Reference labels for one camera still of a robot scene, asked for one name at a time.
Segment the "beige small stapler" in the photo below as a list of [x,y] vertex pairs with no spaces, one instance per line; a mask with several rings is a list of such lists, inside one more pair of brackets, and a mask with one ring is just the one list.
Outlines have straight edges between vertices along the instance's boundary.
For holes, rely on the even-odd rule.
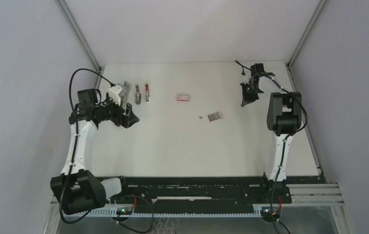
[[135,92],[135,103],[137,105],[139,105],[141,103],[141,100],[142,100],[142,94],[140,92],[140,88],[139,88],[138,84],[135,85],[135,90],[136,90],[136,92]]

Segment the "black and grey large stapler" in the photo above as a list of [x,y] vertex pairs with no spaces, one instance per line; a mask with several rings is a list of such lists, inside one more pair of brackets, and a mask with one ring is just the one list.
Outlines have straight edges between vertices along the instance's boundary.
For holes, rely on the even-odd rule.
[[131,90],[131,84],[128,81],[125,81],[123,84],[123,95],[121,98],[121,106],[123,107],[123,109],[126,109],[130,90]]

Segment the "grey staple box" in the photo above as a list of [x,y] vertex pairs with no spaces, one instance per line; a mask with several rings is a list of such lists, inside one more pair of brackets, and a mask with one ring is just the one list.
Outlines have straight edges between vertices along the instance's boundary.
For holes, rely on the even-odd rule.
[[222,119],[223,118],[223,115],[221,112],[215,112],[215,113],[212,113],[212,114],[209,114],[207,116],[208,118],[208,121],[209,122],[213,122],[213,121],[216,121],[216,120],[219,120],[219,119]]

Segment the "red white staple box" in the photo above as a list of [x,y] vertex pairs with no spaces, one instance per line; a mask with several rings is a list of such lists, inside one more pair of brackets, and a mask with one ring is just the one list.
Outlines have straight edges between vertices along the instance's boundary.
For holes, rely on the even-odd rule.
[[177,101],[190,101],[190,94],[177,93],[176,100]]

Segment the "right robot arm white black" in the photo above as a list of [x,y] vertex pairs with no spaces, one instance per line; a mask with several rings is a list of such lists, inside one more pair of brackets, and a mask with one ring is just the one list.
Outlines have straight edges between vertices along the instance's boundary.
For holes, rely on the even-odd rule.
[[286,187],[286,164],[291,141],[302,130],[302,96],[284,88],[272,72],[266,72],[262,63],[250,67],[235,61],[242,68],[241,75],[249,71],[248,81],[240,83],[242,89],[241,106],[244,107],[259,100],[259,95],[268,92],[269,105],[266,114],[266,126],[272,132],[270,161],[261,182],[260,198],[271,203],[279,196],[279,190]]

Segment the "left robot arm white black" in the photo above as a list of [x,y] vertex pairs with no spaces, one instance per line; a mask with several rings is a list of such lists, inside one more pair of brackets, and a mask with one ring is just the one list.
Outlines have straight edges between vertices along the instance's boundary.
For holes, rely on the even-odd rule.
[[139,122],[132,105],[125,100],[126,87],[110,87],[105,99],[97,97],[95,89],[78,92],[79,102],[73,105],[69,117],[71,140],[64,167],[59,176],[51,178],[50,187],[66,215],[88,212],[103,207],[112,197],[118,203],[129,200],[130,190],[122,178],[96,178],[91,169],[92,151],[99,124],[110,121],[115,126],[129,128]]

